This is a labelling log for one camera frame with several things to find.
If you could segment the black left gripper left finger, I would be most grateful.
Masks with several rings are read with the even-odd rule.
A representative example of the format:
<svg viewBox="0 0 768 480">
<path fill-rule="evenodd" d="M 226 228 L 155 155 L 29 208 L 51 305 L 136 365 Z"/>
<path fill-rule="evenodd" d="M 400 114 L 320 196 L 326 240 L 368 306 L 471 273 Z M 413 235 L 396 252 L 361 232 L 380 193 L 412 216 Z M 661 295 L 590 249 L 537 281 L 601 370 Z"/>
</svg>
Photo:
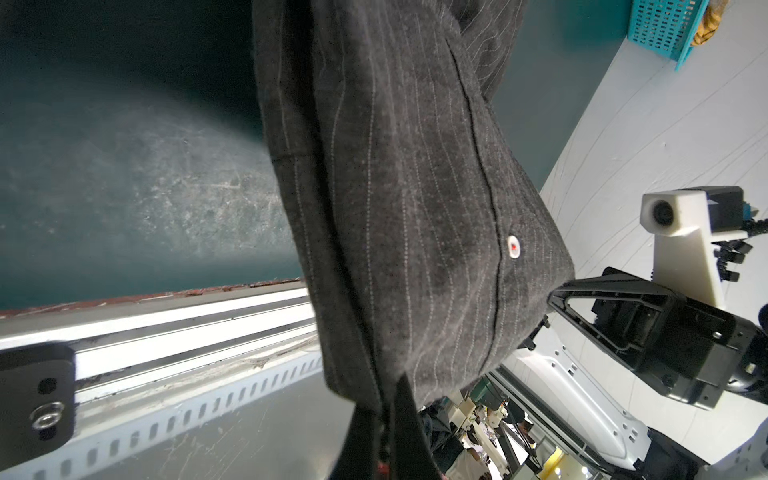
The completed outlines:
<svg viewBox="0 0 768 480">
<path fill-rule="evenodd" d="M 378 415 L 355 406 L 342 449 L 329 480 L 372 480 L 380 459 L 382 421 Z"/>
</svg>

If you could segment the teal plastic laundry basket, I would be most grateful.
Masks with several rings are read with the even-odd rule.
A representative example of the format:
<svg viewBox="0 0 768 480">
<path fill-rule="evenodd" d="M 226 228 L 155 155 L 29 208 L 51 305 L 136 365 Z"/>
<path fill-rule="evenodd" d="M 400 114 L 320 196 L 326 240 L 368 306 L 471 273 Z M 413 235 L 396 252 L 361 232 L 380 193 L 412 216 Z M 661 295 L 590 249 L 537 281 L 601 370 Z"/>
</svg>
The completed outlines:
<svg viewBox="0 0 768 480">
<path fill-rule="evenodd" d="M 675 62 L 679 71 L 693 50 L 708 0 L 633 0 L 627 38 Z"/>
</svg>

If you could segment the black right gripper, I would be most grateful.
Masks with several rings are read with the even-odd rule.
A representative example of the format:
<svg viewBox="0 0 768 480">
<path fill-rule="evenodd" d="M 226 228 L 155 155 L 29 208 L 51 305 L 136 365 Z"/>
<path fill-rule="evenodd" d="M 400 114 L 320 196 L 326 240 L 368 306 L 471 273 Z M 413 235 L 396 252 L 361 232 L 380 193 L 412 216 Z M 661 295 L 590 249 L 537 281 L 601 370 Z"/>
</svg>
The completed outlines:
<svg viewBox="0 0 768 480">
<path fill-rule="evenodd" d="M 711 410 L 725 392 L 767 403 L 767 334 L 756 324 L 608 267 L 548 305 L 656 393 Z"/>
</svg>

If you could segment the yellow plaid shirt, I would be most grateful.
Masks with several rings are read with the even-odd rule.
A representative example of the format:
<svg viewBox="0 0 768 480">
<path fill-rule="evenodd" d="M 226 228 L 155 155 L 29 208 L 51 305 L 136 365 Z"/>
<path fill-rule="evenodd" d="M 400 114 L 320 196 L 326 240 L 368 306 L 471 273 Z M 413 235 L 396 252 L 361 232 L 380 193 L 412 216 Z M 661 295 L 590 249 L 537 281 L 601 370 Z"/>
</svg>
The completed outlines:
<svg viewBox="0 0 768 480">
<path fill-rule="evenodd" d="M 729 0 L 710 0 L 691 42 L 698 47 L 708 42 L 717 32 Z"/>
</svg>

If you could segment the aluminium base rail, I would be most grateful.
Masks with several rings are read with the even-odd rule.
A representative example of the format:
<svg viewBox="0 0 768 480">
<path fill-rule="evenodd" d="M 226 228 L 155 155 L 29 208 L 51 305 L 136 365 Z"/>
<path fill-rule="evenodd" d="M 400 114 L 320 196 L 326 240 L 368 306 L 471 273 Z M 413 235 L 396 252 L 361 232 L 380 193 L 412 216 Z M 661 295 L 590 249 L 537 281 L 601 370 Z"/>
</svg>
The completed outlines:
<svg viewBox="0 0 768 480">
<path fill-rule="evenodd" d="M 6 312 L 1 475 L 85 478 L 322 368 L 299 281 Z"/>
</svg>

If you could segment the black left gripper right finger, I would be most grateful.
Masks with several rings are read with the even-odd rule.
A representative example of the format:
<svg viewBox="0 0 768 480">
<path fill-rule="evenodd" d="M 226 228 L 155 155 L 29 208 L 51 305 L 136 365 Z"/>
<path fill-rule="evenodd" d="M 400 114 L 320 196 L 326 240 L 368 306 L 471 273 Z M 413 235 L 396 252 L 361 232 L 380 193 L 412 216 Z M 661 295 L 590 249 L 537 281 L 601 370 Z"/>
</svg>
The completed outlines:
<svg viewBox="0 0 768 480">
<path fill-rule="evenodd" d="M 429 449 L 406 375 L 396 384 L 388 423 L 390 478 L 440 480 L 442 475 Z"/>
</svg>

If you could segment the dark grey pinstriped shirt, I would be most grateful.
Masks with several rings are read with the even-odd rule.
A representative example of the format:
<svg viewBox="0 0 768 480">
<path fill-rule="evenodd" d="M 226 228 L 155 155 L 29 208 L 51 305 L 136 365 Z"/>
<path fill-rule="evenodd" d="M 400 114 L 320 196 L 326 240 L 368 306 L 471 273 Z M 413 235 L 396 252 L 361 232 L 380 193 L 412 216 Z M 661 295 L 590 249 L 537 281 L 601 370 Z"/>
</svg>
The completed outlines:
<svg viewBox="0 0 768 480">
<path fill-rule="evenodd" d="M 574 276 L 491 106 L 523 1 L 257 1 L 264 136 L 329 388 L 381 412 L 495 368 Z"/>
</svg>

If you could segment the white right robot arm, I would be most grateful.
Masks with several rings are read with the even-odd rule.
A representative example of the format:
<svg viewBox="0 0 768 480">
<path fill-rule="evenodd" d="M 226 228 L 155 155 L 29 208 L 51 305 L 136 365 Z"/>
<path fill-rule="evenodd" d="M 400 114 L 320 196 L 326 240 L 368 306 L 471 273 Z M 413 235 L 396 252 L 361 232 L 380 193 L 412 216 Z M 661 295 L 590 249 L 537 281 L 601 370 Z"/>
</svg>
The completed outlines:
<svg viewBox="0 0 768 480">
<path fill-rule="evenodd" d="M 767 400 L 767 323 L 752 322 L 615 268 L 553 291 L 562 315 L 657 394 L 702 410 L 724 393 Z M 491 390 L 529 414 L 541 446 L 557 446 L 612 479 L 763 479 L 767 428 L 707 463 L 621 406 L 548 321 L 514 353 L 528 368 L 489 376 Z"/>
</svg>

